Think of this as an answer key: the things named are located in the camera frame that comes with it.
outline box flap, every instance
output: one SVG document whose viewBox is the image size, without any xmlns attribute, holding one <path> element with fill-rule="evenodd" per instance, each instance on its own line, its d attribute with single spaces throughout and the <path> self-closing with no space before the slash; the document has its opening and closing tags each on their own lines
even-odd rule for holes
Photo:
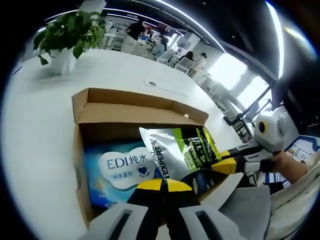
<svg viewBox="0 0 320 240">
<path fill-rule="evenodd" d="M 74 95 L 72 102 L 76 123 L 203 125 L 209 116 L 173 100 L 111 89 L 89 88 Z"/>
</svg>

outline human arm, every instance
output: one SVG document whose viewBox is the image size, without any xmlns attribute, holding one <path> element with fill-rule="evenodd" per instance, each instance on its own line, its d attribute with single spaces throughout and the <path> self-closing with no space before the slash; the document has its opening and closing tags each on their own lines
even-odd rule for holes
<svg viewBox="0 0 320 240">
<path fill-rule="evenodd" d="M 307 165 L 296 161 L 284 151 L 273 156 L 275 162 L 274 172 L 283 175 L 291 184 L 297 182 L 307 174 Z"/>
</svg>

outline white table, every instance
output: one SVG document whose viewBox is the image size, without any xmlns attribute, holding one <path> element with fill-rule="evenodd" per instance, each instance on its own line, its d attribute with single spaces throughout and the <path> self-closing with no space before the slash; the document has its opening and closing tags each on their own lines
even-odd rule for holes
<svg viewBox="0 0 320 240">
<path fill-rule="evenodd" d="M 148 86 L 149 81 L 159 88 Z M 86 232 L 75 194 L 71 96 L 89 87 L 149 94 L 198 108 L 209 113 L 205 125 L 219 151 L 241 144 L 213 101 L 176 69 L 122 52 L 91 49 L 72 73 L 52 76 L 48 66 L 31 58 L 7 87 L 1 140 L 11 193 L 39 239 L 73 240 Z M 228 177 L 205 202 L 220 208 L 241 177 Z"/>
</svg>

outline cardboard box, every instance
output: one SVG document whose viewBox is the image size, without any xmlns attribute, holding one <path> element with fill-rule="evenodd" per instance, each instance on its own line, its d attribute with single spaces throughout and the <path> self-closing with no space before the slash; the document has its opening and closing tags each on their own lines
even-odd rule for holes
<svg viewBox="0 0 320 240">
<path fill-rule="evenodd" d="M 87 88 L 72 96 L 76 197 L 86 226 L 101 214 L 90 203 L 84 147 L 121 140 L 140 140 L 139 127 L 203 126 L 209 115 L 185 104 L 151 95 Z"/>
</svg>

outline window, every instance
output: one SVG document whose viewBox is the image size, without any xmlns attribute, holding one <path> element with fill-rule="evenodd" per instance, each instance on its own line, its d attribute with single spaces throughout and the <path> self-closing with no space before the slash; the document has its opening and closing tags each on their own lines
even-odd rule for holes
<svg viewBox="0 0 320 240">
<path fill-rule="evenodd" d="M 247 65 L 228 53 L 216 61 L 208 71 L 212 78 L 220 82 L 225 88 L 231 90 L 246 71 Z"/>
<path fill-rule="evenodd" d="M 245 108 L 248 108 L 261 96 L 268 86 L 269 85 L 260 76 L 256 76 L 237 99 Z M 264 104 L 262 104 L 261 101 L 264 100 L 266 102 L 268 98 L 272 98 L 271 90 L 259 101 L 259 106 L 261 104 L 260 107 L 262 107 Z"/>
</svg>

